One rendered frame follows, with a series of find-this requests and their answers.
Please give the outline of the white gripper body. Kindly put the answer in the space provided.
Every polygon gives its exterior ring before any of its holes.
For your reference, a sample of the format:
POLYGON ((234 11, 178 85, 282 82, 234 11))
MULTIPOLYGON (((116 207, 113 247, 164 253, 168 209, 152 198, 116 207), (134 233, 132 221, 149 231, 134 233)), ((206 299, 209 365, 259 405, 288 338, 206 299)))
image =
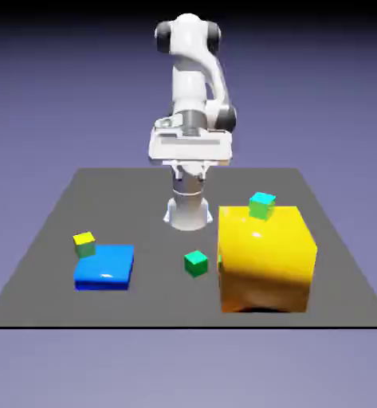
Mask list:
POLYGON ((227 131, 199 129, 199 135, 184 135, 179 127, 153 128, 148 146, 152 162, 228 163, 232 159, 232 135, 227 131))

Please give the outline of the small cyan cube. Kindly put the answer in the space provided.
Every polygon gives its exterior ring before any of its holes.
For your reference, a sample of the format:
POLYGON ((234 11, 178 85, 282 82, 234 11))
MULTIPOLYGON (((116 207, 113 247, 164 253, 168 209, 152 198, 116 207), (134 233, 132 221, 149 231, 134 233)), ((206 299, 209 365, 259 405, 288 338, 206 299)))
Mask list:
POLYGON ((274 211, 275 204, 275 195, 258 191, 249 199, 249 216, 268 220, 274 211))

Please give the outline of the small green cube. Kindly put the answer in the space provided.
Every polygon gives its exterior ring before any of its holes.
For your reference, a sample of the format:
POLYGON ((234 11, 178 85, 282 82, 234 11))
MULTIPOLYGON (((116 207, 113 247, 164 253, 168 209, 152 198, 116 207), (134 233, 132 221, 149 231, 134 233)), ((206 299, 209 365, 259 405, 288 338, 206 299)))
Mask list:
POLYGON ((208 258, 199 250, 186 254, 183 260, 184 269, 192 277, 199 277, 208 271, 208 258))

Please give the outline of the small yellow cube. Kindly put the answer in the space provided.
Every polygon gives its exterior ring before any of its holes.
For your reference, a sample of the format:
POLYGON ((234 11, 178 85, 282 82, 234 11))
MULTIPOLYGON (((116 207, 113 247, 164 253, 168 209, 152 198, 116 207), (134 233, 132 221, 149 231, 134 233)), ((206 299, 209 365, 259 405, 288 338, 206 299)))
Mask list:
POLYGON ((96 254, 96 239, 90 231, 73 235, 73 242, 79 258, 91 257, 96 254))

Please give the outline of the large yellow box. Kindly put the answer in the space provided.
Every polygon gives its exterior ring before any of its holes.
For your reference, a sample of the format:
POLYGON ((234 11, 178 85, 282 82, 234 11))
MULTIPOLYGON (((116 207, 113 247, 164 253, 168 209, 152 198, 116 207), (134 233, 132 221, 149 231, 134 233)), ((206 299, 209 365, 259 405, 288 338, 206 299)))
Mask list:
POLYGON ((267 220, 245 206, 218 211, 218 281, 224 312, 265 308, 305 312, 317 245, 295 206, 278 206, 267 220))

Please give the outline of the large blue box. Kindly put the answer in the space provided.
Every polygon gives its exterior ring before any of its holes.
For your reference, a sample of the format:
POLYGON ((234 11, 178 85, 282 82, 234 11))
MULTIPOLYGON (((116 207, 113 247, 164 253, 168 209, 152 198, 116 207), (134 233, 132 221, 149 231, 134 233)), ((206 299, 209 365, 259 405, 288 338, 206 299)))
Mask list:
POLYGON ((135 247, 97 245, 96 253, 81 258, 73 273, 76 290, 128 290, 135 247))

